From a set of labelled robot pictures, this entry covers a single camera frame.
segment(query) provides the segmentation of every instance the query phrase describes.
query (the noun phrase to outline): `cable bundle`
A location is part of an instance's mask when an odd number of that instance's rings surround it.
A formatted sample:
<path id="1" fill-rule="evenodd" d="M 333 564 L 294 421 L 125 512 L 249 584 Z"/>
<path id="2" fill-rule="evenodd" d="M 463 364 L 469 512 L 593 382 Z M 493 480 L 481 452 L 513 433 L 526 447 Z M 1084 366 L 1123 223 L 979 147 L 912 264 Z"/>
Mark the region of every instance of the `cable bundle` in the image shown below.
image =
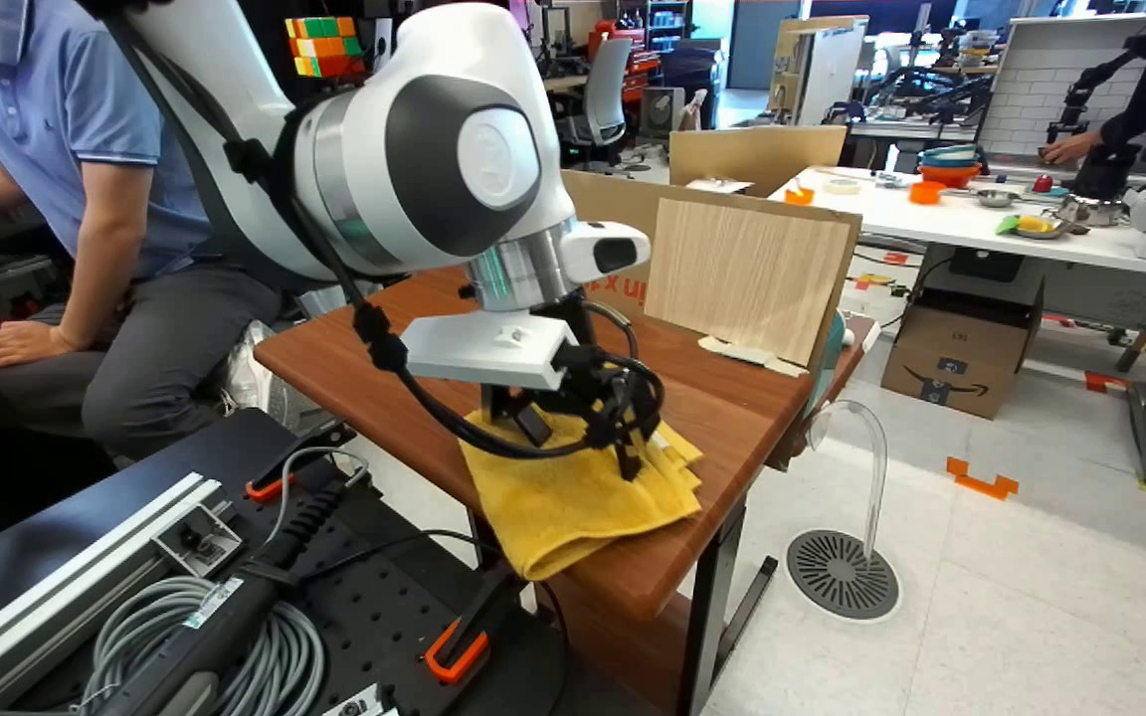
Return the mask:
<path id="1" fill-rule="evenodd" d="M 163 650 L 217 584 L 198 576 L 167 576 L 118 604 L 91 654 L 83 710 L 110 695 L 156 650 Z M 249 655 L 221 687 L 221 716 L 306 716 L 326 678 L 320 630 L 294 604 L 273 604 Z"/>

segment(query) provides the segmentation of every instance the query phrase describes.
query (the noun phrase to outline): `cardboard box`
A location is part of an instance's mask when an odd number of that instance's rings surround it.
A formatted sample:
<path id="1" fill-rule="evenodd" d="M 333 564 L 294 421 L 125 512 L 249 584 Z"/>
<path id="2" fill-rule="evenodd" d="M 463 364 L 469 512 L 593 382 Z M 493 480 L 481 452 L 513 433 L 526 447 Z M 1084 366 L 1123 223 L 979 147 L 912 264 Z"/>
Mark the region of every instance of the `cardboard box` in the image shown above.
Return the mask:
<path id="1" fill-rule="evenodd" d="M 846 128 L 735 128 L 668 134 L 668 183 L 735 178 L 744 194 L 772 194 L 804 166 L 834 166 Z"/>
<path id="2" fill-rule="evenodd" d="M 580 218 L 654 240 L 654 264 L 587 285 L 593 300 L 810 369 L 858 240 L 857 216 L 586 170 L 566 170 L 566 186 Z"/>
<path id="3" fill-rule="evenodd" d="M 1040 307 L 928 289 L 904 316 L 883 391 L 995 419 L 1033 326 Z"/>

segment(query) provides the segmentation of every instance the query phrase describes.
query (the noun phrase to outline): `floor drain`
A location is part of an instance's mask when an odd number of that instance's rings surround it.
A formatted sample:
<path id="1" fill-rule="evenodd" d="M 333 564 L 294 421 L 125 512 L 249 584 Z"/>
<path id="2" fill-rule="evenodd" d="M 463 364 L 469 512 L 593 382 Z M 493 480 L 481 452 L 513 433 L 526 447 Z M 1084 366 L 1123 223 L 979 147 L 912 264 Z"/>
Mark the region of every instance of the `floor drain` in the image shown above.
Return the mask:
<path id="1" fill-rule="evenodd" d="M 804 535 L 786 545 L 786 576 L 829 613 L 875 622 L 894 608 L 899 584 L 890 564 L 846 535 Z"/>

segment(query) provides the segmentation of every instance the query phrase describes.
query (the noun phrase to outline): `table leg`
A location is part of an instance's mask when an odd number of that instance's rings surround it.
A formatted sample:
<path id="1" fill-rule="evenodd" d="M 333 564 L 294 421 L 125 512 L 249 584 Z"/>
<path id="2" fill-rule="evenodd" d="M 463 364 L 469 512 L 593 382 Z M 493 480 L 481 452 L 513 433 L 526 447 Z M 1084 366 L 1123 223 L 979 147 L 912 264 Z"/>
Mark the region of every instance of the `table leg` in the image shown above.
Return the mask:
<path id="1" fill-rule="evenodd" d="M 719 659 L 733 654 L 753 613 L 753 608 L 748 613 L 735 608 L 739 630 L 733 645 L 724 645 L 724 613 L 727 613 L 733 564 L 739 551 L 739 527 L 744 527 L 744 505 L 727 509 L 724 528 L 711 537 L 711 545 L 695 560 L 695 590 L 691 590 L 690 642 L 686 642 L 686 682 L 680 682 L 686 716 L 703 710 L 719 678 Z"/>

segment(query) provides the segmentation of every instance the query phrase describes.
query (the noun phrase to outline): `wall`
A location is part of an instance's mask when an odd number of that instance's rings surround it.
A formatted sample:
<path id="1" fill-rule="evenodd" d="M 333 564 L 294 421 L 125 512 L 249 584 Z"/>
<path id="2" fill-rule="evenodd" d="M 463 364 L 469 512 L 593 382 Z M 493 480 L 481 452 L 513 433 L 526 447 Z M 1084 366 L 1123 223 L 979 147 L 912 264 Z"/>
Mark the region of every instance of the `wall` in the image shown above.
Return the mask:
<path id="1" fill-rule="evenodd" d="M 735 0 L 727 88 L 769 90 L 778 20 L 794 20 L 798 0 Z"/>
<path id="2" fill-rule="evenodd" d="M 962 20 L 979 20 L 979 27 L 995 27 L 1008 35 L 1009 18 L 1050 18 L 1058 0 L 958 0 Z"/>

